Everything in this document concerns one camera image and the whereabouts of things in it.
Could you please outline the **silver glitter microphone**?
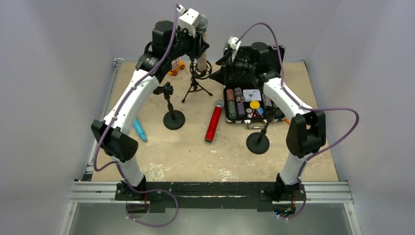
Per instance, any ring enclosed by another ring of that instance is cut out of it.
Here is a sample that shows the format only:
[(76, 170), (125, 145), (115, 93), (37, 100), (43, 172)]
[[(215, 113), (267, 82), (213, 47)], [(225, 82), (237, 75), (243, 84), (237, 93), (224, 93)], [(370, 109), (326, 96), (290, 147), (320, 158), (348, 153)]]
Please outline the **silver glitter microphone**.
[(207, 54), (206, 54), (206, 31), (208, 27), (208, 19), (205, 15), (200, 14), (200, 19), (198, 25), (196, 27), (196, 31), (200, 36), (201, 42), (201, 53), (200, 56), (197, 58), (197, 70), (201, 77), (206, 75), (207, 72)]

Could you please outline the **tripod shock mount stand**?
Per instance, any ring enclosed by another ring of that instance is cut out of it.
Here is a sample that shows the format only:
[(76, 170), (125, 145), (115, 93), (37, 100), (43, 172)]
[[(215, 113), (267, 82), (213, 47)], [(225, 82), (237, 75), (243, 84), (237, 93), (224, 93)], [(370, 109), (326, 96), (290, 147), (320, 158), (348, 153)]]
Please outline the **tripod shock mount stand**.
[(211, 92), (209, 92), (207, 89), (205, 89), (202, 85), (200, 85), (200, 83), (197, 81), (199, 80), (206, 80), (208, 79), (208, 77), (212, 74), (212, 65), (210, 63), (209, 60), (206, 60), (207, 63), (207, 67), (205, 70), (199, 70), (197, 65), (197, 62), (194, 62), (194, 60), (191, 60), (190, 65), (189, 65), (189, 71), (191, 74), (191, 78), (190, 78), (190, 87), (187, 90), (184, 98), (181, 100), (182, 103), (185, 102), (187, 96), (189, 93), (196, 93), (199, 91), (205, 91), (209, 96), (213, 96), (213, 94)]

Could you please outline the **blue toy microphone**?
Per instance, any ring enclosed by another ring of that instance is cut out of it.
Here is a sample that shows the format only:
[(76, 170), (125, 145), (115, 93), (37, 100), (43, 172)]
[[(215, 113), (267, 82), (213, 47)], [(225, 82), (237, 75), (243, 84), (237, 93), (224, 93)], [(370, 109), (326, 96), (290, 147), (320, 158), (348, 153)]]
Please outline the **blue toy microphone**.
[(147, 142), (147, 135), (142, 127), (142, 125), (140, 124), (138, 118), (136, 117), (133, 121), (133, 128), (136, 131), (137, 135), (139, 136), (139, 138), (144, 141)]

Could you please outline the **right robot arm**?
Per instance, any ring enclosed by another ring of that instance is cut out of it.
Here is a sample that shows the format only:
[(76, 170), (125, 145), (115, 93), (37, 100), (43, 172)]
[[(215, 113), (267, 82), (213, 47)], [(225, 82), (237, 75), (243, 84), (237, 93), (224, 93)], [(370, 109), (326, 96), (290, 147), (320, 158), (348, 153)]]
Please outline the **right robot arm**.
[(240, 47), (239, 43), (227, 43), (223, 57), (216, 62), (220, 69), (210, 75), (210, 79), (225, 86), (240, 80), (250, 83), (276, 103), (289, 120), (286, 136), (289, 154), (276, 177), (274, 195), (299, 190), (307, 158), (318, 153), (326, 143), (325, 113), (304, 103), (286, 85), (282, 62), (279, 46), (255, 42), (249, 47)]

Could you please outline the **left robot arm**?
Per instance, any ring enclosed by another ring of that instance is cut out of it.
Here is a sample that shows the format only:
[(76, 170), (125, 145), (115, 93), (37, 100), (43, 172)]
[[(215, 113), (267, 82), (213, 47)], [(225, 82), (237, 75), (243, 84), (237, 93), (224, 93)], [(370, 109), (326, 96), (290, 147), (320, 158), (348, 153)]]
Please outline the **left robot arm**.
[(133, 192), (148, 192), (145, 175), (135, 158), (138, 142), (129, 136), (133, 121), (150, 94), (160, 88), (173, 60), (184, 55), (196, 59), (208, 49), (203, 38), (207, 27), (204, 21), (188, 26), (171, 21), (156, 23), (152, 40), (138, 59), (129, 86), (104, 119), (95, 119), (91, 124), (97, 142), (93, 157), (95, 171), (115, 164), (123, 183)]

